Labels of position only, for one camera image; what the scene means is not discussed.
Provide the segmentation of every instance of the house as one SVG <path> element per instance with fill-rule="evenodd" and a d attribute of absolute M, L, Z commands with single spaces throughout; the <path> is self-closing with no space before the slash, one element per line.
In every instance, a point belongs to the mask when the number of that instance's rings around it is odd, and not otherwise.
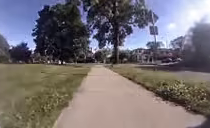
<path fill-rule="evenodd" d="M 147 49 L 137 48 L 132 50 L 132 60 L 138 63 L 144 63 L 147 56 Z"/>

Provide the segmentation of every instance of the tree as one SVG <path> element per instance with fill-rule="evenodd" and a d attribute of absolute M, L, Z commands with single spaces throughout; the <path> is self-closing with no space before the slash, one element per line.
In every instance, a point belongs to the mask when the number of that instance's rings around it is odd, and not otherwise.
<path fill-rule="evenodd" d="M 171 41 L 171 46 L 174 50 L 175 57 L 177 58 L 182 57 L 184 42 L 185 42 L 184 36 L 177 37 L 176 39 Z"/>
<path fill-rule="evenodd" d="M 184 46 L 184 62 L 193 67 L 210 67 L 210 24 L 198 23 Z"/>
<path fill-rule="evenodd" d="M 96 51 L 96 53 L 94 54 L 95 56 L 95 59 L 99 62 L 105 62 L 107 57 L 109 55 L 111 55 L 112 52 L 109 48 L 104 48 L 104 49 L 101 49 L 101 50 L 98 50 Z"/>
<path fill-rule="evenodd" d="M 179 50 L 182 51 L 183 50 L 183 46 L 184 46 L 184 40 L 185 37 L 184 36 L 180 36 L 177 37 L 176 39 L 171 41 L 171 46 L 174 50 Z"/>
<path fill-rule="evenodd" d="M 44 6 L 33 30 L 35 52 L 54 59 L 77 61 L 88 49 L 89 33 L 81 21 L 78 4 L 74 0 L 52 7 Z"/>
<path fill-rule="evenodd" d="M 119 46 L 133 33 L 132 27 L 144 28 L 149 22 L 149 10 L 144 0 L 82 0 L 87 23 L 95 33 L 99 47 L 114 45 L 115 62 L 119 61 Z"/>
<path fill-rule="evenodd" d="M 0 34 L 0 63 L 9 61 L 9 44 L 5 37 Z"/>
<path fill-rule="evenodd" d="M 123 63 L 126 59 L 126 61 L 129 61 L 131 57 L 131 51 L 130 50 L 121 50 L 119 58 L 121 62 Z"/>
<path fill-rule="evenodd" d="M 153 56 L 154 59 L 157 59 L 158 50 L 162 45 L 163 43 L 159 41 L 158 42 L 151 41 L 146 44 L 146 46 L 149 48 L 150 54 Z"/>
<path fill-rule="evenodd" d="M 32 51 L 29 50 L 27 43 L 21 42 L 20 44 L 12 47 L 9 50 L 9 53 L 14 62 L 22 61 L 28 63 L 31 59 Z"/>

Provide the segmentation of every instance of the cloud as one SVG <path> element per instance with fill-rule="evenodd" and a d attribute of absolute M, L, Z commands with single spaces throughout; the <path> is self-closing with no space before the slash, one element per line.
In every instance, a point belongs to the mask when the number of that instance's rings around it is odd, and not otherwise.
<path fill-rule="evenodd" d="M 167 29 L 168 29 L 168 30 L 173 30 L 173 29 L 175 29 L 176 27 L 177 27 L 176 23 L 170 23 L 170 24 L 167 25 Z"/>

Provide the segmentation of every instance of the bush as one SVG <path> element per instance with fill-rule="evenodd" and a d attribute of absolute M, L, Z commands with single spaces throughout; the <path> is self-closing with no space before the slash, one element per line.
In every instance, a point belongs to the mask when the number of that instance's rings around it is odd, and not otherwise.
<path fill-rule="evenodd" d="M 0 56 L 0 63 L 8 63 L 9 58 L 7 56 Z"/>

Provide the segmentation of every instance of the tree canopy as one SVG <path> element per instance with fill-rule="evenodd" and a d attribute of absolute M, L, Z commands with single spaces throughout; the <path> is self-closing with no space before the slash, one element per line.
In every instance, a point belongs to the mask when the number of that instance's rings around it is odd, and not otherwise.
<path fill-rule="evenodd" d="M 8 62 L 9 60 L 9 44 L 7 40 L 0 34 L 0 62 Z"/>
<path fill-rule="evenodd" d="M 82 0 L 87 12 L 87 23 L 99 42 L 99 47 L 114 45 L 115 63 L 118 47 L 133 33 L 133 27 L 144 28 L 149 24 L 149 10 L 144 0 Z"/>
<path fill-rule="evenodd" d="M 22 61 L 28 63 L 31 58 L 32 51 L 29 50 L 27 43 L 21 42 L 20 44 L 12 47 L 9 50 L 9 53 L 14 62 Z"/>
<path fill-rule="evenodd" d="M 81 21 L 78 4 L 74 0 L 66 4 L 44 6 L 33 30 L 35 52 L 42 56 L 68 61 L 77 59 L 87 51 L 89 33 Z"/>
<path fill-rule="evenodd" d="M 210 67 L 210 24 L 198 23 L 191 29 L 183 59 L 189 66 Z"/>

